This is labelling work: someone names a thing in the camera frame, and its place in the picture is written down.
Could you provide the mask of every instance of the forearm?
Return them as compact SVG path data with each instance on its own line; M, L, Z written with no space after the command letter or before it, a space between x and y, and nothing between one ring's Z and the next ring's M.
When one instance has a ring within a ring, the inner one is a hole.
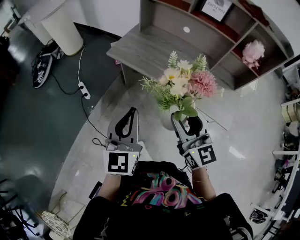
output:
M205 167L193 170L192 178L193 189L197 196L204 197L207 201L213 200L216 197L215 189L210 182Z
M120 188L121 176L107 174L99 190L98 196L114 201Z

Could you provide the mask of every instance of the shoe sole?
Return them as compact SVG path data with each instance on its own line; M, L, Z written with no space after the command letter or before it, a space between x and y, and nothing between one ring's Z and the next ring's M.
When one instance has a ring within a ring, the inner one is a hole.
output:
M40 88L44 84L44 82L47 80L47 78L48 78L48 75L49 75L49 72L50 72L50 68L51 68L51 65L52 65L52 60L53 60L52 55L50 53L49 53L49 55L50 55L51 58L50 58L50 61L48 63L48 67L47 67L44 79L43 79L43 81L41 82L41 84L38 87L34 87L34 88Z

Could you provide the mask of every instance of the white power strip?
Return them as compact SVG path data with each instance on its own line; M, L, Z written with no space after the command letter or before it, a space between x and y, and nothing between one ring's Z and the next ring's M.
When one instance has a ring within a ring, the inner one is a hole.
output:
M83 82L79 82L78 83L78 87L80 88L80 91L82 92L82 95L85 97L85 99L90 99L90 93L89 91L86 89L85 85Z

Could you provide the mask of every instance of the vase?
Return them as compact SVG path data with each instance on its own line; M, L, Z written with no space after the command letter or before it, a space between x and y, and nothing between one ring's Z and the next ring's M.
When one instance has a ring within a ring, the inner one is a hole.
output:
M164 128L170 130L170 131L174 131L174 127L172 125L171 122L171 115L172 113L178 111L178 107L176 105L172 105L170 107L170 109L168 110L161 110L159 109L159 113L160 113L160 121L161 124L163 125ZM187 121L187 116L186 115L182 115L180 121L182 122L182 124L185 126L186 125L186 121Z

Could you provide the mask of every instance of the white cable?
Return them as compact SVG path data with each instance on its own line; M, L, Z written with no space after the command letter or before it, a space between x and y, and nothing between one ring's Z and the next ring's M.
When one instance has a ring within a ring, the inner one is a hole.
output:
M81 61L81 57L83 56L83 51L84 51L84 45L83 45L83 49L81 51L81 54L80 54L80 59L79 59L79 68L78 68L78 73L77 73L77 78L78 78L78 81L80 82L80 79L79 79L79 71L80 71L80 61Z

